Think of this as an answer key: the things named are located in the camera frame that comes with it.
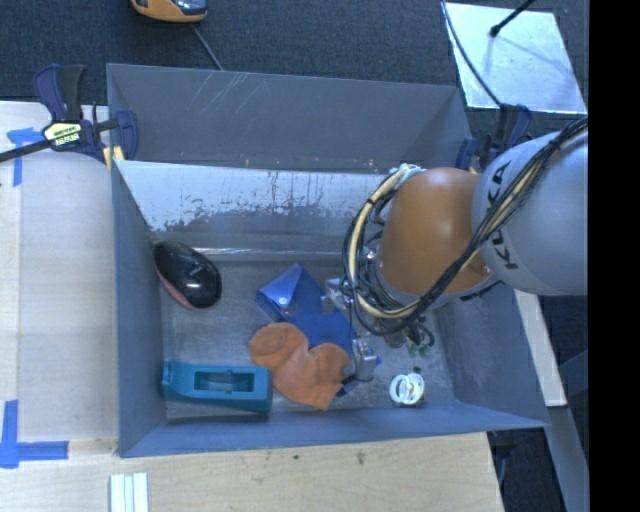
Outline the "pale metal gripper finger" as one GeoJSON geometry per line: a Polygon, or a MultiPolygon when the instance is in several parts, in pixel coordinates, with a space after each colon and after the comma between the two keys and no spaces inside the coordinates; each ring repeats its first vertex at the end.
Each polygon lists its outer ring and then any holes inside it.
{"type": "Polygon", "coordinates": [[[348,299],[343,292],[343,283],[340,278],[331,278],[325,281],[323,295],[323,312],[345,312],[348,309],[348,299]]]}
{"type": "Polygon", "coordinates": [[[352,365],[345,374],[345,381],[370,382],[374,378],[376,353],[363,339],[351,342],[352,365]]]}

